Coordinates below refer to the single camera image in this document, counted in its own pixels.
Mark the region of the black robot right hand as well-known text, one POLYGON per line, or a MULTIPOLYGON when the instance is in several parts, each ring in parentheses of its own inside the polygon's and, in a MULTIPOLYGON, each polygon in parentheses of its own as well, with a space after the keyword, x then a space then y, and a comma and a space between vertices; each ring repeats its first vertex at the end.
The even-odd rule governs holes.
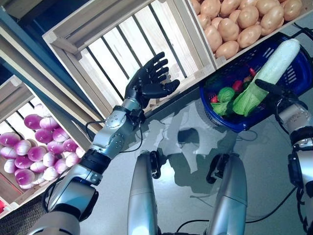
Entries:
POLYGON ((292 90, 280 87, 261 79, 256 79, 255 84, 259 88, 269 93, 270 97, 272 98, 271 103, 274 105, 277 105, 279 102, 294 103, 298 101, 298 96, 292 90))

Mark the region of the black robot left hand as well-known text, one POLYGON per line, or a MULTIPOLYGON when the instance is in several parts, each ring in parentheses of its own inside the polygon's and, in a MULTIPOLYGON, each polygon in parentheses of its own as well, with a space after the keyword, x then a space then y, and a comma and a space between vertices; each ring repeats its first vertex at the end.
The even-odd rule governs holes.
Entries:
POLYGON ((171 95, 180 85, 175 79, 162 83, 167 79, 168 60, 165 53, 160 52, 141 67, 132 77, 125 89, 125 99, 134 98, 139 103, 150 99, 163 98, 171 95))

